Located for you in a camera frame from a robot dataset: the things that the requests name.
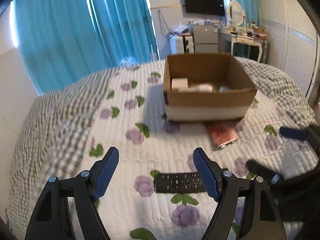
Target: television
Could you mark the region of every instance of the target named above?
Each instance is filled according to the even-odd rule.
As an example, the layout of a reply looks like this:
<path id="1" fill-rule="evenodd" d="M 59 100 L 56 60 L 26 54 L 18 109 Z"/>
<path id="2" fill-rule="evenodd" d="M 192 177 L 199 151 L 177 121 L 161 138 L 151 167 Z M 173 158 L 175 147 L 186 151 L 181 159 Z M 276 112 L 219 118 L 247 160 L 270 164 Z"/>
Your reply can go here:
<path id="1" fill-rule="evenodd" d="M 186 13 L 225 16 L 223 0 L 184 0 Z"/>

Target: red packet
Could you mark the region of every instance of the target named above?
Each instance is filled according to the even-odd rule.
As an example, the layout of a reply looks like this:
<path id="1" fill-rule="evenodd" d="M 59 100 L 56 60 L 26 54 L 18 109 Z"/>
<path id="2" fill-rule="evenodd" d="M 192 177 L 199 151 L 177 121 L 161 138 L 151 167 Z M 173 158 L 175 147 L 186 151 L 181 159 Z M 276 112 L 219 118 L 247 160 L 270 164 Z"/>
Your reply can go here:
<path id="1" fill-rule="evenodd" d="M 217 123 L 208 125 L 206 130 L 214 144 L 219 148 L 223 148 L 229 143 L 234 143 L 238 139 L 236 130 L 231 124 Z"/>

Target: bed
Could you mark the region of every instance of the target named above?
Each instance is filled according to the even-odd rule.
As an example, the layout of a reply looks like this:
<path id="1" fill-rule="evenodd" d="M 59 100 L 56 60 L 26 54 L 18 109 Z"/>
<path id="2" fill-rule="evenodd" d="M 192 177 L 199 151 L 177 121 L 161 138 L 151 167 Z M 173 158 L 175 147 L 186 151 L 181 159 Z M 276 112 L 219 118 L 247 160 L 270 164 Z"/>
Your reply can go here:
<path id="1" fill-rule="evenodd" d="M 12 164 L 7 224 L 23 239 L 47 179 L 73 177 L 90 169 L 109 147 L 120 161 L 106 194 L 97 203 L 111 239 L 201 239 L 216 203 L 206 193 L 154 192 L 157 172 L 196 171 L 192 152 L 202 147 L 221 167 L 251 178 L 245 161 L 254 158 L 286 178 L 313 169 L 317 157 L 307 143 L 275 135 L 281 125 L 315 123 L 313 112 L 292 79 L 275 67 L 237 58 L 258 87 L 245 118 L 233 122 L 238 141 L 222 150 L 201 123 L 168 122 L 162 82 L 164 61 L 94 73 L 62 91 L 38 98 L 26 119 Z M 228 239 L 235 239 L 242 213 L 239 199 Z M 72 200 L 77 239 L 81 230 Z M 284 223 L 288 239 L 300 223 Z"/>

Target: small white box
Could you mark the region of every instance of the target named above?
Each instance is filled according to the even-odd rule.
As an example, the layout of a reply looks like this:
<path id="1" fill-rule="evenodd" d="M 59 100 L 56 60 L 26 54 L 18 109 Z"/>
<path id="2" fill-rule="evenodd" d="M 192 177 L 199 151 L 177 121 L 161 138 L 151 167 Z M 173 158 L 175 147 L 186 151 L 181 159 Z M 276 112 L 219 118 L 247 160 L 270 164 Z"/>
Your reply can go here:
<path id="1" fill-rule="evenodd" d="M 171 89 L 186 89 L 188 88 L 188 78 L 173 78 Z"/>

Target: blue gripper pad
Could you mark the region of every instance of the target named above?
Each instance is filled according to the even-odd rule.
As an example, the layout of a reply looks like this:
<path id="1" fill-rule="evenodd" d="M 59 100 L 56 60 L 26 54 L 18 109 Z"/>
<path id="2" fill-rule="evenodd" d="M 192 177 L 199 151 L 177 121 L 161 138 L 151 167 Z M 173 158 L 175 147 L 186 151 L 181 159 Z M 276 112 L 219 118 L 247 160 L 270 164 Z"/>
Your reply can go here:
<path id="1" fill-rule="evenodd" d="M 94 201 L 97 201 L 102 197 L 110 183 L 113 173 L 116 170 L 116 167 L 119 163 L 119 151 L 115 147 L 111 147 L 103 159 L 99 162 L 104 162 L 104 159 L 107 159 L 105 165 L 102 167 L 100 173 L 95 179 L 95 187 L 92 193 Z"/>
<path id="2" fill-rule="evenodd" d="M 218 181 L 210 171 L 206 161 L 203 159 L 202 154 L 199 148 L 193 151 L 193 163 L 199 173 L 202 183 L 207 191 L 209 197 L 212 197 L 215 201 L 218 201 L 220 198 L 220 193 L 218 191 Z"/>

